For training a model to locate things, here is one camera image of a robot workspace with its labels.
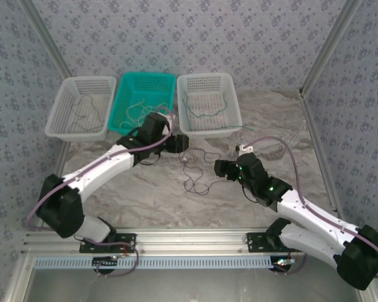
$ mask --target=white connector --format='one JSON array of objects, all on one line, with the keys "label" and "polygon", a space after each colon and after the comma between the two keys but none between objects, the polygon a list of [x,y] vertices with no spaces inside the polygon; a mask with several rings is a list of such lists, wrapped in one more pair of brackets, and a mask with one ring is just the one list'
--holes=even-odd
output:
[{"label": "white connector", "polygon": [[245,144],[241,144],[238,147],[238,152],[239,156],[246,154],[246,153],[252,153],[253,152],[253,147],[249,146],[248,148],[244,148]]},{"label": "white connector", "polygon": [[170,115],[164,115],[160,112],[157,112],[159,115],[162,115],[163,117],[166,118],[166,120],[168,121],[168,124],[169,124],[169,128],[167,126],[164,127],[163,129],[163,135],[167,135],[169,133],[169,129],[171,129],[172,127],[172,117]]},{"label": "white connector", "polygon": [[294,263],[295,263],[294,259],[280,259],[279,261],[277,261],[273,264],[276,264],[278,266],[288,266],[288,265],[294,264]]}]

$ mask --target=teal plastic basket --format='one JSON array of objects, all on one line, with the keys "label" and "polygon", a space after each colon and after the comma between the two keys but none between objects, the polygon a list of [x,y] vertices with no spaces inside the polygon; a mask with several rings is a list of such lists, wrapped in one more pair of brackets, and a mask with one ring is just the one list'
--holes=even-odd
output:
[{"label": "teal plastic basket", "polygon": [[176,77],[173,74],[128,72],[123,75],[112,107],[108,128],[128,134],[144,121],[144,108],[160,105],[172,110]]}]

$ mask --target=black cable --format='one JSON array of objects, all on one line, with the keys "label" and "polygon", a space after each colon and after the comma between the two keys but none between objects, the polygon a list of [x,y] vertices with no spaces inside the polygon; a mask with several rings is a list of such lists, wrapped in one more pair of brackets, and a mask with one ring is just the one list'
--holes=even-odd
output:
[{"label": "black cable", "polygon": [[157,154],[158,155],[158,158],[155,162],[151,162],[151,163],[147,163],[147,162],[139,162],[140,165],[154,165],[157,161],[159,161],[159,158],[161,157],[161,154]]},{"label": "black cable", "polygon": [[[185,157],[186,152],[189,151],[189,150],[202,151],[203,152],[203,160],[208,164],[212,164],[215,160],[207,161],[206,154],[218,155],[219,156],[218,159],[221,158],[220,153],[208,152],[208,151],[205,151],[204,149],[201,149],[201,148],[187,148],[184,152],[182,152],[182,157],[181,157],[181,154],[178,155],[179,161],[183,164],[183,173],[184,173],[184,175],[186,175],[188,177],[188,179],[183,182],[183,187],[185,188],[187,193],[195,193],[195,194],[198,194],[198,195],[201,195],[201,196],[205,196],[205,195],[208,195],[208,193],[210,192],[210,188],[212,187],[213,184],[216,184],[218,182],[229,182],[229,181],[214,181],[209,185],[203,184],[206,187],[206,190],[198,192],[196,190],[196,182],[203,177],[203,170],[200,167],[188,167],[187,166],[187,164],[183,160],[183,158]],[[193,178],[189,174],[186,173],[185,168],[186,169],[198,169],[200,171],[200,176],[198,178],[196,178],[195,180],[193,180]]]},{"label": "black cable", "polygon": [[[92,106],[92,107],[94,108],[94,110],[96,111],[96,115],[97,115],[97,117],[98,117],[98,121],[99,121],[100,123],[104,123],[104,122],[105,122],[104,120],[101,121],[101,118],[100,118],[100,111],[94,106],[94,98],[93,98],[92,96],[88,95],[88,94],[85,94],[85,95],[81,96],[81,97],[80,97],[80,100],[78,101],[78,103],[76,103],[76,104],[72,104],[72,105],[71,105],[71,111],[74,113],[74,116],[77,116],[77,120],[78,120],[78,121],[81,120],[81,119],[83,119],[83,118],[86,118],[86,117],[87,117],[86,115],[79,115],[79,114],[77,114],[77,113],[74,111],[74,109],[73,109],[73,106],[79,106],[79,105],[81,104],[81,101],[82,101],[83,98],[85,98],[85,97],[89,97],[89,98],[91,98],[91,106]],[[68,132],[69,132],[69,133],[70,133],[70,129],[71,129],[72,125],[77,125],[77,126],[79,126],[80,128],[84,129],[85,131],[91,131],[91,130],[94,130],[94,129],[97,129],[97,128],[101,128],[101,127],[103,127],[103,125],[101,125],[101,126],[92,127],[92,128],[90,128],[90,129],[87,129],[87,128],[83,127],[78,121],[74,121],[73,123],[71,123],[71,125],[69,126],[69,129],[68,129]]]},{"label": "black cable", "polygon": [[126,134],[126,136],[132,135],[132,134],[135,133],[138,129],[140,129],[140,127],[134,128],[134,129],[131,130],[128,134]]},{"label": "black cable", "polygon": [[246,193],[245,193],[245,187],[244,187],[244,186],[242,186],[242,192],[244,193],[244,196],[245,196],[245,198],[246,198],[247,200],[251,201],[252,203],[259,203],[259,202],[257,202],[256,200],[252,200],[252,199],[250,199],[249,197],[247,197],[247,195],[246,195]]}]

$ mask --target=white plastic basket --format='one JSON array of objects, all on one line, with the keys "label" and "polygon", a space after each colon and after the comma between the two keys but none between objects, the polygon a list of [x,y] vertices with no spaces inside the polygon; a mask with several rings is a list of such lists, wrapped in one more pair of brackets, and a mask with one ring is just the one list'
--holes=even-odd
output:
[{"label": "white plastic basket", "polygon": [[188,137],[228,137],[241,129],[241,112],[229,74],[181,75],[176,87],[180,129]]},{"label": "white plastic basket", "polygon": [[49,114],[46,135],[68,142],[104,140],[115,88],[114,77],[65,79]]}]

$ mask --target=green wire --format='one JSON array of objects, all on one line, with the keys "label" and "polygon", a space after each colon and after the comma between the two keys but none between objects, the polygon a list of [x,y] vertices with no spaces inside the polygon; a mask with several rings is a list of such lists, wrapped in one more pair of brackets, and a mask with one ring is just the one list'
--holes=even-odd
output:
[{"label": "green wire", "polygon": [[188,100],[189,100],[189,97],[188,97],[188,94],[186,93],[186,91],[185,91],[185,95],[186,95],[186,108],[187,109],[189,109],[189,112],[191,113],[191,114],[193,114],[194,116],[196,116],[197,118],[201,118],[201,117],[203,117],[203,116],[207,116],[207,117],[209,117],[209,118],[212,118],[213,116],[216,116],[216,115],[218,115],[220,112],[223,112],[224,110],[226,110],[227,109],[227,101],[226,101],[226,98],[224,97],[224,93],[222,94],[222,99],[224,100],[224,102],[225,102],[225,106],[224,106],[224,109],[221,109],[221,110],[218,110],[215,114],[213,114],[213,115],[199,115],[199,116],[197,116],[195,113],[193,113],[193,111],[189,108],[189,105],[188,105]]},{"label": "green wire", "polygon": [[[191,126],[190,126],[190,120],[189,120],[188,110],[189,110],[189,112],[190,112],[191,114],[193,114],[193,115],[196,116],[197,118],[201,118],[201,117],[203,117],[203,116],[206,116],[206,117],[211,118],[211,117],[213,117],[213,116],[218,115],[220,112],[223,112],[224,110],[226,110],[226,109],[227,109],[227,106],[228,106],[227,101],[226,101],[225,94],[223,94],[223,95],[222,95],[222,99],[224,100],[224,102],[225,102],[225,104],[226,104],[226,105],[224,106],[224,109],[218,110],[218,111],[217,111],[215,114],[213,114],[213,115],[199,115],[199,116],[197,116],[197,115],[196,115],[196,114],[195,114],[195,113],[189,108],[189,105],[188,105],[189,97],[188,97],[188,94],[186,93],[186,91],[185,91],[185,96],[186,96],[186,103],[185,103],[185,100],[184,100],[183,98],[182,98],[182,102],[183,102],[183,104],[185,105],[186,117],[188,118],[188,124],[189,124],[189,131],[191,131],[192,128],[191,128]],[[248,130],[253,131],[252,128],[247,127],[247,126],[225,126],[225,127],[220,127],[220,128],[214,129],[214,130],[226,129],[226,128],[231,128],[231,127],[232,127],[232,128],[240,127],[240,128],[245,128],[245,129],[248,129]]]},{"label": "green wire", "polygon": [[247,127],[247,126],[225,126],[225,127],[220,127],[220,128],[214,129],[214,130],[220,130],[220,129],[226,129],[226,128],[245,128],[245,129],[254,131],[254,129]]}]

